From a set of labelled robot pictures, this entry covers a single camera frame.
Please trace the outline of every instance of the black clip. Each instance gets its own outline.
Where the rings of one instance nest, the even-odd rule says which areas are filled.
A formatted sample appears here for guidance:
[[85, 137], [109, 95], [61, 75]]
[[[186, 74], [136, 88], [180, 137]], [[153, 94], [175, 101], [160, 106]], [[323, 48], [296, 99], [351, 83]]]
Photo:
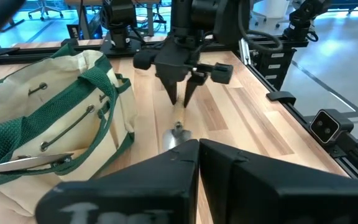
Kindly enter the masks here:
[[229, 84], [233, 74], [233, 65], [216, 63], [211, 72], [213, 82]]
[[9, 53], [16, 52], [18, 50], [20, 50], [20, 47], [0, 48], [0, 56], [4, 54], [9, 55]]
[[289, 103], [292, 106], [295, 104], [296, 98], [287, 91], [275, 91], [266, 94], [270, 101], [279, 101], [280, 103]]

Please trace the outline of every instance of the wooden tabletop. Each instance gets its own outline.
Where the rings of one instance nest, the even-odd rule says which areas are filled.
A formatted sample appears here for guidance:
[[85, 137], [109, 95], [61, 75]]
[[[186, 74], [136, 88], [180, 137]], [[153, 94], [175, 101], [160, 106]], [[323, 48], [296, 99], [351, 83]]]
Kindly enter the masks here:
[[[100, 40], [81, 41], [81, 45], [100, 44]], [[16, 47], [56, 47], [60, 43], [18, 44]], [[339, 175], [346, 173], [278, 102], [266, 98], [269, 91], [232, 52], [201, 55], [202, 63], [234, 65], [230, 84], [210, 79], [198, 87], [185, 111], [185, 129], [196, 139], [207, 138], [230, 146], [283, 161], [312, 167]], [[131, 79], [138, 116], [135, 143], [120, 156], [105, 174], [138, 163], [164, 152], [162, 134], [172, 128], [173, 106], [154, 67], [134, 69], [132, 58], [111, 60], [116, 73]], [[24, 65], [1, 65], [0, 78]], [[183, 89], [185, 82], [179, 83]], [[200, 180], [197, 223], [212, 223], [208, 202]]]

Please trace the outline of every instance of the floor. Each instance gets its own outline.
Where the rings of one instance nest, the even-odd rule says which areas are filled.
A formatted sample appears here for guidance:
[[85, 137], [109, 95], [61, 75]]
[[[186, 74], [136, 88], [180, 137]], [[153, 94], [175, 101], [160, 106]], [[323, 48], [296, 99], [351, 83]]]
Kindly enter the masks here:
[[[165, 20], [170, 20], [170, 7], [162, 7], [160, 12]], [[2, 47], [10, 47], [23, 42], [61, 41], [69, 38], [66, 25], [76, 24], [75, 11], [64, 11], [61, 19], [56, 13], [44, 22], [40, 16], [32, 20], [26, 12], [19, 12], [15, 20], [26, 21], [0, 33]], [[137, 9], [137, 15], [146, 14], [144, 8]], [[269, 19], [266, 24], [259, 19], [259, 26], [252, 29], [271, 34], [282, 34], [288, 24], [275, 28], [278, 20]], [[358, 12], [329, 12], [315, 20], [320, 41], [310, 43], [307, 48], [298, 49], [295, 54], [282, 90], [290, 91], [297, 100], [295, 107], [307, 120], [321, 108], [334, 108], [344, 113], [355, 123], [352, 134], [358, 138]], [[162, 26], [156, 35], [165, 35]]]

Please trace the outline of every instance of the table leg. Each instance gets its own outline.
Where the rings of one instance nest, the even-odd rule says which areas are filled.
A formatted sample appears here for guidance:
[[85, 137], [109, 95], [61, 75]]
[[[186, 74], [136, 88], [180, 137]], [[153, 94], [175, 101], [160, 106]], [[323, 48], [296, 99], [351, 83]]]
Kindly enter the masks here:
[[88, 18], [86, 18], [86, 8], [83, 6], [82, 14], [80, 15], [80, 6], [75, 6], [78, 14], [78, 19], [81, 19], [81, 30], [84, 36], [84, 40], [90, 40], [90, 29], [88, 26]]
[[3, 29], [3, 30], [1, 30], [1, 32], [6, 32], [6, 31], [12, 29], [13, 27], [16, 27], [17, 25], [21, 24], [22, 22], [24, 22], [24, 19], [20, 20], [19, 22], [15, 22], [13, 19], [10, 19], [9, 20], [9, 25], [10, 26], [5, 28], [5, 29]]
[[148, 36], [154, 36], [153, 3], [147, 3], [147, 25], [149, 26]]

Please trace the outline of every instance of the canvas tote bag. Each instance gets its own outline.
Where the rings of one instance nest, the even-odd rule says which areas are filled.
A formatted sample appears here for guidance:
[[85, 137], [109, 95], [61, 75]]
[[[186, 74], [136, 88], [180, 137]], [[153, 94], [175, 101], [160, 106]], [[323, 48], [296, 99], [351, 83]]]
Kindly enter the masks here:
[[134, 142], [129, 79], [101, 52], [69, 45], [0, 80], [0, 163], [63, 153], [63, 162], [0, 173], [0, 207], [32, 216], [61, 181], [88, 180]]

